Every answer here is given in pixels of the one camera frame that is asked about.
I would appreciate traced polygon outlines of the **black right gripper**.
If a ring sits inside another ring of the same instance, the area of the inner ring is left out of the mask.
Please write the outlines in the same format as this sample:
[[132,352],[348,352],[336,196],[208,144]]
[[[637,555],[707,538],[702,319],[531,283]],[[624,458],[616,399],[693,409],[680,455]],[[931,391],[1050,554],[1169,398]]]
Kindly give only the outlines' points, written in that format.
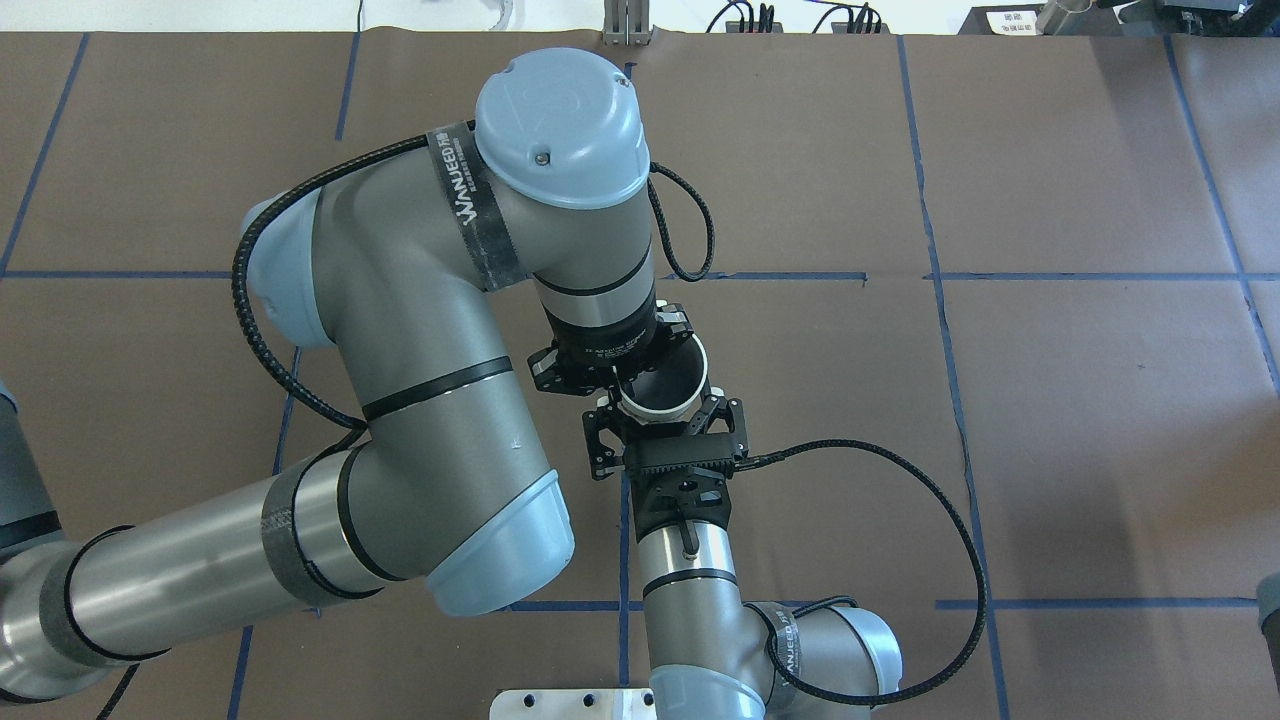
[[685,421],[641,424],[620,407],[621,396],[582,415],[591,478],[618,473],[630,488],[636,541],[673,528],[691,541],[695,521],[730,528],[727,484],[750,450],[740,398],[705,395]]

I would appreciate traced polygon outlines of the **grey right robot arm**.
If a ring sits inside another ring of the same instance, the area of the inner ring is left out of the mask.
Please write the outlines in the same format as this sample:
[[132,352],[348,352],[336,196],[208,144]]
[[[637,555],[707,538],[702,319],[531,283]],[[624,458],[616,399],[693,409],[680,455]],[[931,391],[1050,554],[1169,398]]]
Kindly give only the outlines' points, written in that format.
[[790,609],[748,602],[730,542],[730,479],[748,457],[742,405],[716,389],[658,418],[613,389],[582,418],[598,478],[620,471],[631,498],[659,719],[868,719],[791,676],[850,696],[888,694],[902,656],[887,624],[846,600]]

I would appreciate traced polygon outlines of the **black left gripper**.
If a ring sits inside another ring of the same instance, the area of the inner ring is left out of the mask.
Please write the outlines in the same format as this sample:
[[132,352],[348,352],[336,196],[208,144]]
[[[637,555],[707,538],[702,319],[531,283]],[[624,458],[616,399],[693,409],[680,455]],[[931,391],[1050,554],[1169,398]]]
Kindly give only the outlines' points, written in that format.
[[671,364],[692,338],[680,304],[648,304],[621,322],[580,327],[547,315],[550,345],[527,357],[536,389],[585,397],[612,388],[617,402],[634,402],[634,382]]

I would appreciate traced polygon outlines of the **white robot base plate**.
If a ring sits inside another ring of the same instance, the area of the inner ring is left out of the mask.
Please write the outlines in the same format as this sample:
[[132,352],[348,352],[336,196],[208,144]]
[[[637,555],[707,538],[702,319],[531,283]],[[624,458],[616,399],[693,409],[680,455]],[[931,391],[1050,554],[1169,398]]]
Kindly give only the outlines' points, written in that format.
[[489,719],[657,719],[648,688],[577,688],[502,691]]

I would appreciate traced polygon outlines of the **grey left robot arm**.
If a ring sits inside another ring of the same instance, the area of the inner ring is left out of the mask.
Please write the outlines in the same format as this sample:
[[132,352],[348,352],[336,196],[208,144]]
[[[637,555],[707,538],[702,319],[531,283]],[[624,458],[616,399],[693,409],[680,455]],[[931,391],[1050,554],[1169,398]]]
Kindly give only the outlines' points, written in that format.
[[259,204],[230,272],[244,338],[349,433],[271,478],[76,544],[3,392],[3,703],[36,705],[172,647],[424,578],[477,616],[554,579],[570,516],[486,302],[532,279],[543,386],[590,395],[652,363],[659,327],[637,92],[547,47],[472,120]]

